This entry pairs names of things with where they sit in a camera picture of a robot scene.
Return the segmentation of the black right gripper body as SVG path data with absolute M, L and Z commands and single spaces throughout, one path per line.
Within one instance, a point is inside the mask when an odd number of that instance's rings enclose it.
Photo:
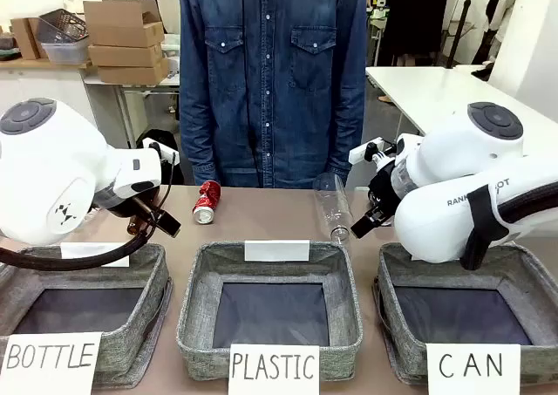
M 399 197 L 391 184 L 391 172 L 395 167 L 393 161 L 377 170 L 369 183 L 369 200 L 371 209 L 382 215 L 394 215 L 399 204 Z

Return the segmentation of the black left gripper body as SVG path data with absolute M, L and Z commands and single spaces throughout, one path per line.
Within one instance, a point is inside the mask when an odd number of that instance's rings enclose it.
M 109 187 L 98 191 L 92 200 L 92 205 L 103 208 L 120 218 L 138 216 L 148 218 L 149 211 L 155 208 L 154 199 L 159 194 L 160 188 L 154 187 L 137 193 L 129 198 L 118 197 Z

